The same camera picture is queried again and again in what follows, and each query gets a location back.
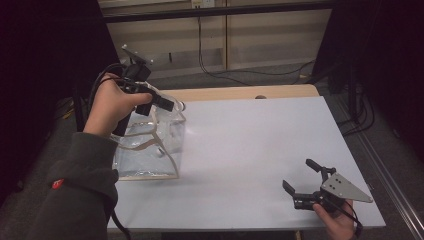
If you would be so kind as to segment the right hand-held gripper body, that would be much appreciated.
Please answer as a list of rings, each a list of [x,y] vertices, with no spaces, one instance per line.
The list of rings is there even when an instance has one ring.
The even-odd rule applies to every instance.
[[[322,176],[322,184],[312,194],[301,194],[293,191],[294,208],[312,210],[314,204],[321,205],[327,212],[335,212],[342,208],[346,200],[372,203],[373,198],[339,174],[335,168],[312,166]]]

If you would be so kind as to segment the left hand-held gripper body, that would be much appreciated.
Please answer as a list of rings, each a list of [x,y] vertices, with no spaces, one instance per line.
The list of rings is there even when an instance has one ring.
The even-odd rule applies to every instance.
[[[151,74],[151,71],[146,66],[147,61],[138,56],[137,52],[131,51],[126,44],[122,46],[122,50],[129,56],[130,65],[124,68],[121,76],[123,82],[119,83],[118,86],[128,94],[146,93],[147,87],[141,86],[137,82],[145,82]],[[116,129],[113,131],[114,135],[125,135],[130,116],[131,113],[119,121]]]

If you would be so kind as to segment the white table mat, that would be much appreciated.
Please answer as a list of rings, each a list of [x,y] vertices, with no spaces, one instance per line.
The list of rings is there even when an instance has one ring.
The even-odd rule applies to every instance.
[[[116,212],[132,230],[295,230],[321,227],[282,184],[318,190],[312,159],[368,189],[321,97],[190,102],[180,176],[120,181]]]

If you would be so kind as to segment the clear bag with beige trim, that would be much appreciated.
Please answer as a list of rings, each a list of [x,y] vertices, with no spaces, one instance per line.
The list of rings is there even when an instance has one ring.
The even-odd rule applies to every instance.
[[[183,111],[168,112],[152,104],[148,116],[131,113],[124,136],[112,134],[118,143],[112,168],[121,181],[178,179],[186,118]],[[156,156],[161,147],[166,155]]]

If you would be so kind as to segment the white wall socket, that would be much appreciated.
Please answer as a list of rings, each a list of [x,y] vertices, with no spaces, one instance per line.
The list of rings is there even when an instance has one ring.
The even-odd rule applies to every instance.
[[[199,8],[213,8],[215,6],[215,0],[191,0],[193,9]]]

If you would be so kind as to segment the person's right hand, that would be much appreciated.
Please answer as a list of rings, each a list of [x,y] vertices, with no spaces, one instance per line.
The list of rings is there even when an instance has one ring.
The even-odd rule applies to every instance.
[[[353,240],[355,238],[354,221],[343,213],[329,214],[321,205],[314,204],[313,210],[326,226],[330,240]]]

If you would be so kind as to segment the dark curtain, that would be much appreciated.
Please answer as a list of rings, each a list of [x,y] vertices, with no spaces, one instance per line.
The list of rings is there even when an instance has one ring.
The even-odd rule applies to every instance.
[[[51,131],[57,102],[118,61],[99,0],[0,0],[0,206]]]
[[[313,73],[354,75],[424,162],[424,0],[334,0]]]

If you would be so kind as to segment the black horizontal bar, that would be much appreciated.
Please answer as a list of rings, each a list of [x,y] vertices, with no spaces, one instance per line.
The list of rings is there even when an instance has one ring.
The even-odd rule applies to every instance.
[[[169,11],[146,12],[146,13],[112,14],[112,15],[103,16],[102,21],[105,23],[122,23],[122,22],[169,20],[169,19],[214,17],[214,16],[243,15],[243,14],[325,10],[325,9],[332,9],[336,4],[337,4],[337,0],[321,0],[321,1],[314,1],[314,2],[261,4],[261,5],[246,5],[246,6],[200,8],[200,9],[169,10]]]

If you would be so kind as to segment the light wooden cabinet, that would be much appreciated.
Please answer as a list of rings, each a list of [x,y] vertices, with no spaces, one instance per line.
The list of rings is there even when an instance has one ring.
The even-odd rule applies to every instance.
[[[214,7],[308,0],[215,0]],[[98,0],[104,15],[193,9],[191,0]],[[150,62],[151,77],[309,62],[331,11],[309,10],[109,23],[118,56],[126,44]]]

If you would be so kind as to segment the person's left hand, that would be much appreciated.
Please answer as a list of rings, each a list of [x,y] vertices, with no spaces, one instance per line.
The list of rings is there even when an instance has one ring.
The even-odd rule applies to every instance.
[[[118,123],[131,113],[134,107],[150,103],[149,93],[127,94],[116,84],[118,76],[106,73],[98,87],[83,132],[109,138]]]

